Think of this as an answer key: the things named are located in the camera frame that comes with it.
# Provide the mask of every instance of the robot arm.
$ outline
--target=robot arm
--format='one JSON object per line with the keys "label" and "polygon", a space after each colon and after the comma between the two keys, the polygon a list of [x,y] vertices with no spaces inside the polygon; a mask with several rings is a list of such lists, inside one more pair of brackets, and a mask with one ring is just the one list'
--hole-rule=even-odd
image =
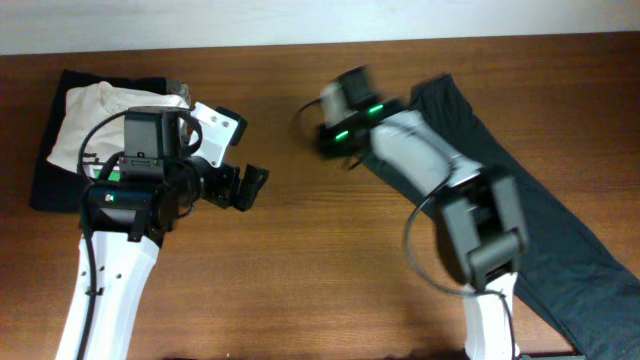
{"label": "robot arm", "polygon": [[363,68],[322,92],[325,123],[317,149],[326,158],[372,153],[432,198],[438,251],[461,285],[467,318],[465,350],[472,360],[511,359],[518,352],[510,319],[520,256],[528,245],[512,177],[466,158],[417,111],[381,101]]}
{"label": "robot arm", "polygon": [[[199,125],[189,146],[180,140],[184,118]],[[237,114],[200,103],[190,114],[129,109],[125,149],[114,158],[120,182],[107,180],[112,168],[105,165],[81,202],[78,277],[56,359],[126,358],[142,290],[165,233],[183,216],[180,207],[192,209],[203,198],[221,208],[251,208],[268,171],[248,165],[240,180],[240,170],[222,162],[245,127]]]}

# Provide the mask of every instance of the black cable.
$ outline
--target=black cable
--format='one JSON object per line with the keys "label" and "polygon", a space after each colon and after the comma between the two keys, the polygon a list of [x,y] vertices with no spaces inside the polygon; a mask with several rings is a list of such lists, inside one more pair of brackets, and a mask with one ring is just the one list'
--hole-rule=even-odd
{"label": "black cable", "polygon": [[191,203],[191,206],[189,206],[189,210],[185,211],[183,214],[179,214],[178,215],[178,219],[183,219],[183,218],[186,218],[187,216],[191,215],[191,213],[193,212],[195,207],[196,207],[195,203]]}
{"label": "black cable", "polygon": [[311,100],[310,102],[302,105],[302,107],[298,109],[298,111],[296,111],[296,114],[294,115],[294,117],[299,116],[300,114],[302,114],[303,111],[307,110],[309,107],[320,104],[321,102],[322,102],[322,99],[320,98],[315,98]]}
{"label": "black cable", "polygon": [[186,122],[187,125],[191,126],[191,128],[193,128],[193,131],[195,131],[196,134],[198,134],[198,140],[196,140],[195,143],[187,146],[186,148],[183,148],[184,154],[182,154],[182,157],[186,158],[188,156],[193,155],[193,153],[195,153],[196,151],[198,151],[198,149],[200,148],[200,145],[202,144],[202,139],[204,135],[202,134],[202,126],[200,125],[200,121],[195,117],[193,117],[188,109],[184,111],[180,111],[178,114],[179,114],[178,117],[181,118],[184,122]]}
{"label": "black cable", "polygon": [[113,171],[113,168],[116,166],[120,157],[124,156],[124,151],[118,151],[117,153],[111,155],[109,160],[104,163],[102,169],[100,169],[100,175],[98,175],[98,180],[109,180],[109,176]]}
{"label": "black cable", "polygon": [[511,359],[515,360],[516,358],[516,333],[513,331],[513,316],[511,315],[511,310],[509,310],[509,304],[507,303],[507,297],[504,294],[501,294],[500,300],[502,300],[502,307],[504,307],[504,311],[507,313],[507,319],[509,320],[509,332],[511,333]]}
{"label": "black cable", "polygon": [[346,170],[346,171],[351,171],[351,170],[357,168],[358,166],[360,166],[364,162],[364,160],[366,159],[367,156],[369,156],[369,154],[365,153],[363,156],[355,155],[355,156],[350,156],[348,158],[345,158],[344,162],[342,163],[342,168],[344,170]]}
{"label": "black cable", "polygon": [[[89,186],[82,194],[82,202],[86,203],[86,199],[89,194]],[[78,347],[77,360],[82,360],[85,356],[87,349],[87,343],[89,342],[89,334],[91,333],[91,324],[93,322],[93,313],[96,306],[96,296],[98,295],[98,280],[96,275],[96,258],[93,251],[93,231],[89,225],[89,210],[83,209],[81,213],[82,233],[84,235],[84,243],[87,247],[87,259],[89,260],[89,290],[87,295],[89,296],[89,305],[87,306],[87,314],[84,320],[84,328],[82,330],[82,336],[80,338],[80,346]]]}
{"label": "black cable", "polygon": [[98,131],[100,130],[103,126],[107,125],[108,123],[112,122],[113,120],[119,118],[120,116],[124,116],[127,113],[128,110],[125,111],[121,111],[117,114],[113,114],[111,116],[109,116],[108,118],[102,120],[100,123],[98,123],[98,125],[96,125],[93,129],[91,129],[91,131],[89,131],[89,133],[87,134],[87,136],[84,138],[84,140],[82,141],[82,145],[80,145],[80,150],[78,151],[78,167],[77,167],[77,172],[78,174],[80,174],[83,178],[87,179],[89,181],[90,184],[93,184],[93,179],[91,179],[91,177],[89,177],[89,175],[87,175],[87,173],[84,171],[84,166],[83,166],[83,161],[82,159],[84,158],[84,150],[87,148],[87,144],[89,143],[89,140],[91,139],[91,137]]}

